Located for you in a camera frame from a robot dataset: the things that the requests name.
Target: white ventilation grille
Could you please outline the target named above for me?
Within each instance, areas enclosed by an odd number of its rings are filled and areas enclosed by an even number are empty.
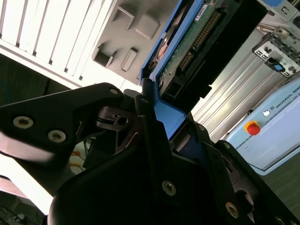
[[[72,76],[105,1],[0,0],[1,39]]]

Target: cable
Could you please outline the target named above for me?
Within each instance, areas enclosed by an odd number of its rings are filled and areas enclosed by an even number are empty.
[[[75,155],[79,156],[79,158],[81,158],[83,161],[85,161],[85,159],[82,158],[77,152],[73,151],[73,153],[74,153]]]
[[[4,92],[6,93],[6,98],[7,98],[7,103],[10,104],[10,94],[9,91],[7,89],[7,87],[0,81],[0,86],[2,86],[4,88]]]
[[[76,167],[80,168],[82,172],[84,172],[84,170],[78,165],[71,165],[71,166],[76,166]]]
[[[4,224],[4,225],[10,225],[8,222],[6,222],[2,217],[0,217],[0,224]]]
[[[6,211],[10,212],[10,213],[13,214],[15,217],[17,217],[20,221],[22,221],[22,219],[21,219],[15,212],[13,212],[12,210],[10,210],[9,208],[5,207],[4,205],[0,205],[0,207],[1,207],[1,208],[4,208]],[[34,225],[37,225],[36,223],[30,221],[30,220],[28,219],[28,217],[26,217],[26,219],[27,219],[28,222],[30,222],[30,223],[32,223],[32,224],[34,224]]]
[[[6,211],[10,212],[11,214],[13,214],[15,217],[17,217],[20,221],[22,220],[16,213],[14,213],[12,210],[10,210],[9,208],[5,207],[4,205],[0,205],[1,208],[4,208]]]

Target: light blue panel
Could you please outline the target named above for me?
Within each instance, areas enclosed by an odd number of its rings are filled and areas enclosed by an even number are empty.
[[[275,91],[228,136],[227,141],[258,174],[268,174],[300,151],[299,95],[300,78]],[[261,127],[256,136],[244,129],[252,120]]]
[[[300,78],[291,81],[275,91],[259,107],[257,107],[241,124],[239,124],[228,136],[227,141],[235,148],[238,148],[251,135],[248,134],[244,126],[250,121],[257,121],[260,128],[264,127],[271,121],[281,110],[300,94]],[[269,111],[269,116],[264,116],[264,111]]]

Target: floor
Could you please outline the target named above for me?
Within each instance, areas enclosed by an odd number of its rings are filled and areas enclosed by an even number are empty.
[[[262,179],[300,220],[300,154]]]

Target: red emergency stop button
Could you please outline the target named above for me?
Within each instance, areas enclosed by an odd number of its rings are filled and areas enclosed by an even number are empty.
[[[250,135],[257,135],[261,131],[261,128],[259,127],[259,125],[256,121],[251,121],[245,125],[245,130]]]
[[[259,132],[261,131],[260,127],[258,125],[256,125],[255,123],[250,124],[247,127],[247,131],[250,135],[257,135],[259,134]]]

